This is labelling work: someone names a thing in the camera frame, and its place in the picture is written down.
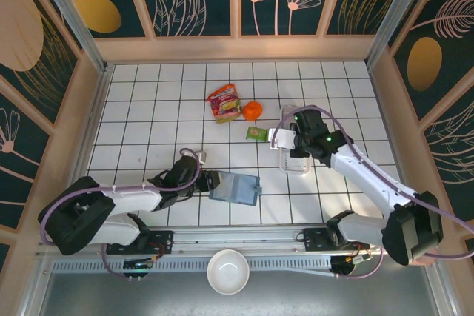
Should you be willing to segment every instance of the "gray metal floor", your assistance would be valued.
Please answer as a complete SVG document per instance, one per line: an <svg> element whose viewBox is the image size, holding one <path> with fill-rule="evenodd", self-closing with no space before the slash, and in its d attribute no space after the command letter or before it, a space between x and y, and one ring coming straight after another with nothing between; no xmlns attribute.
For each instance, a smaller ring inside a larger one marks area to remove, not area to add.
<svg viewBox="0 0 474 316"><path fill-rule="evenodd" d="M364 280L253 272L244 290L233 296L214 292L205 273L156 274L141 284L103 274L52 275L41 315L416 316L438 311L425 271L402 268L386 258L381 269Z"/></svg>

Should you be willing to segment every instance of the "white tile floor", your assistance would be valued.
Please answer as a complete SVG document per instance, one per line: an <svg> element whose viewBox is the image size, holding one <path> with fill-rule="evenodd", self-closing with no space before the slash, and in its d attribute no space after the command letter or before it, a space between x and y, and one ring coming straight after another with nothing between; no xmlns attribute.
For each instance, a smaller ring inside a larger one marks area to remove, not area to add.
<svg viewBox="0 0 474 316"><path fill-rule="evenodd" d="M257 122L217 124L205 98L232 82L242 104L257 100ZM257 206L196 196L160 212L140 212L149 226L321 223L344 209L379 216L361 190L314 162L285 175L268 144L246 141L249 126L275 127L280 107L315 104L332 112L362 151L398 179L381 113L363 62L264 62L116 66L88 174L101 184L140 184L178 159L182 147L207 152L206 169L259 175ZM333 130L331 121L326 121Z"/></svg>

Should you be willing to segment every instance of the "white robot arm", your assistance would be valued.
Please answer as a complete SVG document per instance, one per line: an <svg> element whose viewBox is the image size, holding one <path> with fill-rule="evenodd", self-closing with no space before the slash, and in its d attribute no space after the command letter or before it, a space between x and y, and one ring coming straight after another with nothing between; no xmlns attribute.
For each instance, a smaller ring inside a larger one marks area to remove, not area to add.
<svg viewBox="0 0 474 316"><path fill-rule="evenodd" d="M161 195L147 190L146 186L142 190L105 192L104 195L112 199L115 207L89 244L118 243L128 246L136 240L141 231L139 225L127 213L153 211L161 201Z"/></svg>
<svg viewBox="0 0 474 316"><path fill-rule="evenodd" d="M294 115L291 130L278 130L270 147L291 149L290 156L295 158L311 155L320 160L350 179L383 215L370 218L350 211L338 214L327 225L340 240L383 246L402 265L408 265L441 242L441 217L407 198L438 207L434 195L418 194L391 178L340 130L329 132L319 111L308 109ZM274 133L270 129L269 136L273 138Z"/></svg>

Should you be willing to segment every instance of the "white bowl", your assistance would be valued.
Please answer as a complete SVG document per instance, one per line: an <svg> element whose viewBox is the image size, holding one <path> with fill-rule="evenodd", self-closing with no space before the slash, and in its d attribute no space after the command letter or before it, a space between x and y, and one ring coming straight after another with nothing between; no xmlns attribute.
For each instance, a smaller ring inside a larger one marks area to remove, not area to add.
<svg viewBox="0 0 474 316"><path fill-rule="evenodd" d="M243 255L231 249L217 252L207 266L207 280L223 295L240 292L249 280L250 268Z"/></svg>

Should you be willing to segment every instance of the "orange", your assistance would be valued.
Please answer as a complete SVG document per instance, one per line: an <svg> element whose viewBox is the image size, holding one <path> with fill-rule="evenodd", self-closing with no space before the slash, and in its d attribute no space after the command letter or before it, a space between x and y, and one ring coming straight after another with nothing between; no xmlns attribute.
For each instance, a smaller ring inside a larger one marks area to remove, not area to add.
<svg viewBox="0 0 474 316"><path fill-rule="evenodd" d="M261 105L256 101L251 101L249 104L245 105L244 107L244 117L245 120L248 121L255 121L257 118L260 117L263 109Z"/></svg>

